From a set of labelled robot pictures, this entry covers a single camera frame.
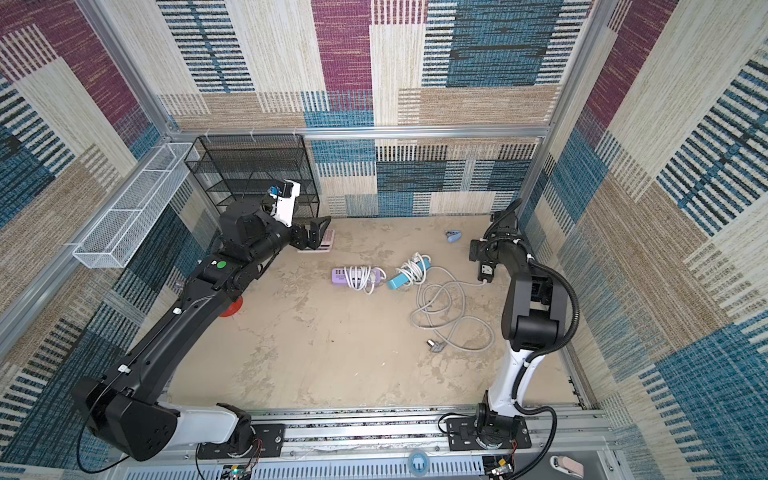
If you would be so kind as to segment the black power strip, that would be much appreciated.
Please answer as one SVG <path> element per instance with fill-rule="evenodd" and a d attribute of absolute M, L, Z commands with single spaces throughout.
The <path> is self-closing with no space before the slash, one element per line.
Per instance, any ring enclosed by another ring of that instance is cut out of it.
<path fill-rule="evenodd" d="M 495 264 L 492 262 L 480 262 L 478 266 L 478 281 L 491 283 L 495 276 Z"/>

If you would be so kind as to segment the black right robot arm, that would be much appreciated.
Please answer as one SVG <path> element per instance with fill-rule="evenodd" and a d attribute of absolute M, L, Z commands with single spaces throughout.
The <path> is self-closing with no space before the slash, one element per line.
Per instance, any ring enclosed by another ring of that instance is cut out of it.
<path fill-rule="evenodd" d="M 521 203 L 516 199 L 493 213 L 489 227 L 471 241 L 469 250 L 469 260 L 478 264 L 480 282 L 492 282 L 499 265 L 510 275 L 500 320 L 506 351 L 475 417 L 477 443 L 486 449 L 513 443 L 523 429 L 523 417 L 546 410 L 526 408 L 525 393 L 544 357 L 565 347 L 580 321 L 573 287 L 535 258 L 520 232 L 516 210 Z"/>

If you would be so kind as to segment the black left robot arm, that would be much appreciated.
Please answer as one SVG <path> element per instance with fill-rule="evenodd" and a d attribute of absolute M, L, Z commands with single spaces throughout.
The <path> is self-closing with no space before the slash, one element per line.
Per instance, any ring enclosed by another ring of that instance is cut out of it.
<path fill-rule="evenodd" d="M 182 407 L 160 402 L 178 365 L 212 323 L 241 298 L 286 247 L 315 250 L 331 223 L 295 224 L 286 199 L 232 203 L 220 218 L 221 243 L 186 281 L 182 294 L 129 352 L 100 378 L 84 377 L 71 391 L 83 429 L 137 461 L 184 444 L 213 444 L 248 454 L 251 416 L 233 405 Z"/>

